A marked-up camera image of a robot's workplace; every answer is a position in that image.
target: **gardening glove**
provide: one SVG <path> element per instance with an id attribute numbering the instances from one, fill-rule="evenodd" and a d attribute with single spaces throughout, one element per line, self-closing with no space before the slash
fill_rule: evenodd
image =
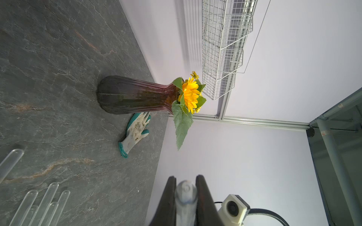
<path id="1" fill-rule="evenodd" d="M 150 122 L 150 112 L 135 113 L 127 125 L 126 138 L 118 142 L 119 150 L 123 157 L 128 158 L 128 153 L 142 138 L 150 132 L 145 129 Z"/>

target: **sunflower leaf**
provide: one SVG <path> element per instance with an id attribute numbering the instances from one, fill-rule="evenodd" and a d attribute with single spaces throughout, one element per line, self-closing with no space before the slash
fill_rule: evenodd
<path id="1" fill-rule="evenodd" d="M 201 92 L 205 88 L 206 84 L 199 85 L 199 88 L 197 89 L 199 92 Z"/>
<path id="2" fill-rule="evenodd" d="M 185 105 L 185 96 L 184 95 L 182 95 L 182 97 L 181 97 L 180 104 Z"/>
<path id="3" fill-rule="evenodd" d="M 198 101 L 198 103 L 196 104 L 196 108 L 199 108 L 206 102 L 206 99 L 202 96 L 199 96 L 197 98 L 197 101 Z"/>
<path id="4" fill-rule="evenodd" d="M 179 89 L 182 89 L 182 78 L 179 77 L 177 79 L 175 79 L 172 84 L 174 84 L 176 87 L 178 87 Z"/>
<path id="5" fill-rule="evenodd" d="M 187 114 L 188 117 L 192 118 L 192 113 L 189 111 L 189 109 L 186 107 L 186 105 L 181 105 L 182 111 Z"/>
<path id="6" fill-rule="evenodd" d="M 196 82 L 196 84 L 197 84 L 197 85 L 201 86 L 201 82 L 200 82 L 200 80 L 195 79 L 195 82 Z"/>
<path id="7" fill-rule="evenodd" d="M 179 150 L 185 140 L 187 132 L 194 122 L 183 110 L 182 106 L 174 101 L 172 103 L 173 121 L 176 127 L 176 146 Z"/>

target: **vase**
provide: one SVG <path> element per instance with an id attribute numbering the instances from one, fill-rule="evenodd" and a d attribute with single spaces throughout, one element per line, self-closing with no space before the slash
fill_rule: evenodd
<path id="1" fill-rule="evenodd" d="M 107 76 L 97 89 L 97 100 L 103 110 L 120 115 L 145 111 L 168 111 L 178 98 L 175 85 L 160 85 L 122 76 Z"/>

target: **clear plastic tube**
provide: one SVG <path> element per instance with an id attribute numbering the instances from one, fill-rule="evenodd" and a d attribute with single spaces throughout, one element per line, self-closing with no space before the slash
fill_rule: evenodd
<path id="1" fill-rule="evenodd" d="M 59 184 L 57 182 L 51 183 L 45 192 L 45 195 L 40 202 L 37 213 L 34 216 L 34 220 L 31 226 L 40 226 L 44 220 L 45 214 L 47 213 L 50 203 L 54 198 L 55 192 L 58 189 Z"/>
<path id="2" fill-rule="evenodd" d="M 36 206 L 36 205 L 31 206 L 28 214 L 25 217 L 25 220 L 24 220 L 22 226 L 29 226 L 31 224 L 31 222 L 33 221 L 34 216 L 37 213 L 37 211 L 38 211 L 38 206 Z"/>
<path id="3" fill-rule="evenodd" d="M 9 226 L 22 225 L 37 195 L 38 195 L 37 190 L 31 190 L 28 191 L 28 193 L 26 193 L 23 201 L 21 202 Z"/>
<path id="4" fill-rule="evenodd" d="M 14 168 L 15 164 L 21 159 L 24 151 L 22 149 L 12 150 L 8 156 L 0 163 L 0 183 L 6 175 Z"/>
<path id="5" fill-rule="evenodd" d="M 54 217 L 53 217 L 53 219 L 52 219 L 52 221 L 50 223 L 50 226 L 56 226 L 58 224 L 60 215 L 63 212 L 64 206 L 66 205 L 66 202 L 67 202 L 67 200 L 69 198 L 69 195 L 70 195 L 69 190 L 63 191 L 62 194 L 60 195 L 60 198 L 59 198 L 59 201 L 58 201 L 59 206 L 56 209 L 56 212 L 55 212 Z"/>
<path id="6" fill-rule="evenodd" d="M 50 222 L 53 219 L 54 214 L 55 214 L 56 210 L 58 209 L 58 206 L 59 206 L 58 202 L 52 202 L 49 205 L 49 209 L 46 212 L 46 214 L 44 215 L 44 220 L 43 220 L 41 226 L 49 226 L 50 225 Z"/>
<path id="7" fill-rule="evenodd" d="M 188 180 L 176 187 L 176 226 L 193 226 L 197 207 L 197 188 Z"/>

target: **wire basket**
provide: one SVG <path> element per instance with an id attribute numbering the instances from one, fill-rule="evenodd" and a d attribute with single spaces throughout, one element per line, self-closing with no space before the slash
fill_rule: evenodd
<path id="1" fill-rule="evenodd" d="M 257 0 L 203 0 L 203 92 L 216 100 L 234 88 L 236 71 L 243 64 L 243 47 L 253 30 Z"/>

